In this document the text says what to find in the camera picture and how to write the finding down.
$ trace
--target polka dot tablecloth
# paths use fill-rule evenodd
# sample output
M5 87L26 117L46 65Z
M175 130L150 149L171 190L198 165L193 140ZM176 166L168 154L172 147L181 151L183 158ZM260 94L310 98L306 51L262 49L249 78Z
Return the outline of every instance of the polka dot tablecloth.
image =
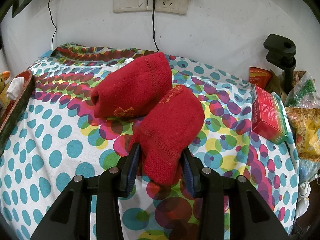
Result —
M143 118L95 118L90 94L111 66L150 53L65 44L31 65L36 90L0 158L0 209L19 239L30 238L72 177L99 175L128 154L131 135ZM191 152L223 176L246 176L290 232L299 180L292 134L277 146L251 132L252 86L247 81L193 60L166 57L173 84L192 90L205 112ZM124 238L195 240L201 204L180 177L171 187L159 186L140 167L133 192L119 199ZM227 197L224 209L229 239ZM95 214L93 197L91 239L96 238Z

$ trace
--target wall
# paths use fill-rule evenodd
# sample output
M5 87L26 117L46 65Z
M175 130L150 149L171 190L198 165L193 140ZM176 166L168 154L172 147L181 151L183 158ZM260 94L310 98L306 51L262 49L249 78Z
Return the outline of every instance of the wall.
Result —
M1 24L9 68L19 73L51 49L54 28L48 0L34 0ZM152 13L113 13L113 0L52 0L58 27L54 46L136 47L154 50ZM270 68L263 42L271 33L297 46L297 70L308 70L320 88L320 24L302 0L190 0L186 16L155 15L160 51L188 57L248 78L248 67Z

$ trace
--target red sock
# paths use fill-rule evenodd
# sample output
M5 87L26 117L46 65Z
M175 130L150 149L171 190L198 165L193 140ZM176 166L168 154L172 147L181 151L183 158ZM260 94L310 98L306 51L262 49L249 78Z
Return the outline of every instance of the red sock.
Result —
M109 74L94 89L94 116L147 115L171 88L171 68L162 52L139 57Z
M182 150L200 132L204 111L198 98L184 85L171 89L135 130L133 143L146 156L145 173L156 183L171 185Z

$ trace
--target silver screw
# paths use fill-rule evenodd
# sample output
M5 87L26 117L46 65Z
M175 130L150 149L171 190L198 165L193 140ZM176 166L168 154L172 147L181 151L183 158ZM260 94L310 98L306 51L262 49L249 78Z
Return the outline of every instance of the silver screw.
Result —
M238 180L240 181L240 182L242 182L242 183L244 183L244 182L246 182L247 181L247 178L245 177L245 176L239 176L238 177Z
M114 173L117 173L119 171L119 169L117 167L112 167L109 169L109 172L114 174Z
M211 173L211 169L208 168L208 167L204 167L204 168L202 168L202 172L205 173L205 174L210 174Z
M76 175L76 176L74 176L73 180L74 180L75 182L79 182L79 181L82 180L82 176L81 176L81 175Z

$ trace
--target black cable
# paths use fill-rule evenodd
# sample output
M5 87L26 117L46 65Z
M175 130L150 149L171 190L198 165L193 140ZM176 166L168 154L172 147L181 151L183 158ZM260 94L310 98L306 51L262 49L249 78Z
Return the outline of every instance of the black cable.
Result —
M51 0L49 0L49 2L48 2L48 9L49 9L49 12L50 12L50 18L51 18L52 25L53 25L54 28L56 29L56 30L54 31L54 34L53 34L53 36L52 36L52 41L51 41L51 50L53 50L53 38L54 38L54 35L55 35L56 32L57 32L57 27L56 27L56 25L54 24L53 19L52 19L52 13L51 13L50 6L49 6L50 1L51 1Z
M156 32L155 32L155 8L156 8L156 0L153 0L153 8L152 8L152 27L153 27L153 41L155 42L155 46L157 48L157 52L159 52L159 48L156 43Z

